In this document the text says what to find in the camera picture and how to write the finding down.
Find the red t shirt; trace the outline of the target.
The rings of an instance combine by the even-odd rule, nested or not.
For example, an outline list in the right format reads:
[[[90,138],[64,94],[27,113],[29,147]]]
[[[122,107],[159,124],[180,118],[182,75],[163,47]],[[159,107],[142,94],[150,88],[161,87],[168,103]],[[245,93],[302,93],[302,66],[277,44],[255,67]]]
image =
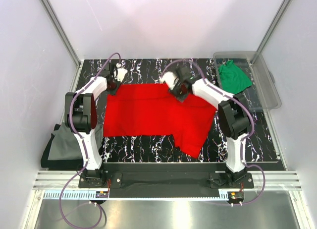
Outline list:
[[[178,101],[165,84],[122,85],[107,97],[104,136],[172,135],[175,146],[197,158],[215,113],[215,107],[195,95]]]

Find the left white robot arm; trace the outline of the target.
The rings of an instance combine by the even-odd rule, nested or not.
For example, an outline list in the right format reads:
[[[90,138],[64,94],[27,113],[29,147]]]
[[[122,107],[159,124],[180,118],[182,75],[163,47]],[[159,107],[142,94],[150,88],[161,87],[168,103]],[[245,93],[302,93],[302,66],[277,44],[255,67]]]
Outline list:
[[[84,169],[96,170],[89,179],[95,187],[102,187],[107,181],[107,175],[99,171],[102,159],[95,137],[98,122],[95,100],[103,92],[114,95],[124,78],[124,74],[92,77],[80,90],[65,95],[64,122],[79,144]]]

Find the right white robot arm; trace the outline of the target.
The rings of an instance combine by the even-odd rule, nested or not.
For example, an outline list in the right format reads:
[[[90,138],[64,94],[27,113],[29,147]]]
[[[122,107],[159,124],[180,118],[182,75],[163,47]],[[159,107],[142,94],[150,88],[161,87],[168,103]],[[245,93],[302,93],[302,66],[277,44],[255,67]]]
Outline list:
[[[202,72],[200,76],[193,76],[186,67],[172,71],[165,69],[160,82],[167,84],[170,93],[181,102],[192,94],[216,108],[220,129],[227,140],[225,182],[233,188],[241,184],[241,174],[246,171],[246,139],[254,132],[244,95],[226,92],[203,77]]]

